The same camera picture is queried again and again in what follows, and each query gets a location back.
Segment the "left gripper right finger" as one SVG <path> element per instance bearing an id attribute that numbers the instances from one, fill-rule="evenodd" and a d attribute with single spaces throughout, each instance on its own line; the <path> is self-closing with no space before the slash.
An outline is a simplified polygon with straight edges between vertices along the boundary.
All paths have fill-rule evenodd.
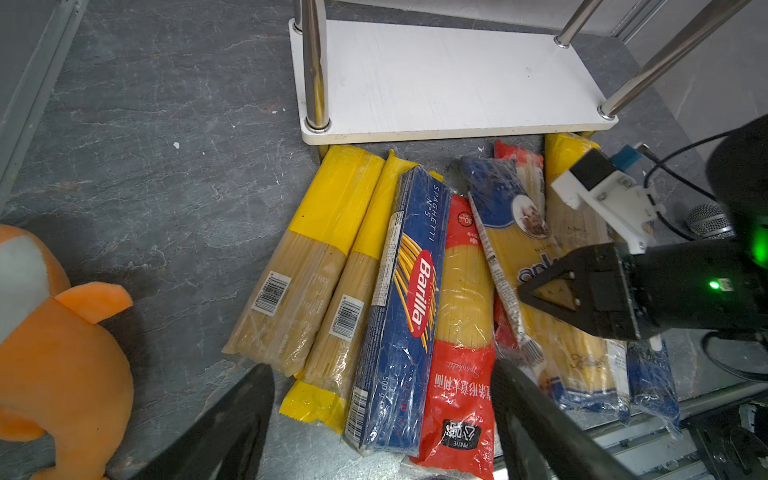
<path id="1" fill-rule="evenodd" d="M 494 363 L 491 400 L 511 479 L 619 479 L 621 464 L 510 360 Z"/>

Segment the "blue Ankara spaghetti bag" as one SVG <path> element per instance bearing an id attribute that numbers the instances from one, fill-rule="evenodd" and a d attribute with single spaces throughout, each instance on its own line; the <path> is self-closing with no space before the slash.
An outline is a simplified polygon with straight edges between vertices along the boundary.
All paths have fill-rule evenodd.
<path id="1" fill-rule="evenodd" d="M 471 214 L 523 370 L 560 408 L 628 418 L 623 355 L 558 314 L 579 302 L 571 281 L 556 276 L 563 251 L 511 160 L 464 157 Z"/>

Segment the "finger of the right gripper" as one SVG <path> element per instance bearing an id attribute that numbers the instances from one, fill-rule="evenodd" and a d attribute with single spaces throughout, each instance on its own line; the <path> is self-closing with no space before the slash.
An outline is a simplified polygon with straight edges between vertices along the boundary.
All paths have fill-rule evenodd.
<path id="1" fill-rule="evenodd" d="M 574 327 L 595 327 L 590 284 L 594 249 L 582 247 L 558 259 L 543 254 L 517 271 L 517 299 Z"/>

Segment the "yellow Pastatime spaghetti bag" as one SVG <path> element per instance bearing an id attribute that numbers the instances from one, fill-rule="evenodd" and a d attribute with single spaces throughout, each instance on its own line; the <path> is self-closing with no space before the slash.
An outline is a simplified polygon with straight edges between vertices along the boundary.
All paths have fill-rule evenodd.
<path id="1" fill-rule="evenodd" d="M 545 135 L 546 222 L 564 254 L 612 241 L 604 219 L 580 196 L 585 187 L 569 172 L 592 149 L 600 146 L 580 135 Z"/>

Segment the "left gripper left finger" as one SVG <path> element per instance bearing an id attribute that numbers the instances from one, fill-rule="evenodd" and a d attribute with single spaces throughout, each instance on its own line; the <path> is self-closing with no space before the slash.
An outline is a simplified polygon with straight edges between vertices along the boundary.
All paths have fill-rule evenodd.
<path id="1" fill-rule="evenodd" d="M 135 479 L 255 479 L 272 414 L 270 366 L 251 369 Z"/>

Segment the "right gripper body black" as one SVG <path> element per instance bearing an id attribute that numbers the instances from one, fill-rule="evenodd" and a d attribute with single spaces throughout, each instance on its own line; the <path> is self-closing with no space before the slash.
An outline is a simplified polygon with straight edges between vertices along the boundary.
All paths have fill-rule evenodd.
<path id="1" fill-rule="evenodd" d="M 584 329 L 606 339 L 648 339 L 670 329 L 761 332 L 767 271 L 735 240 L 585 248 Z"/>

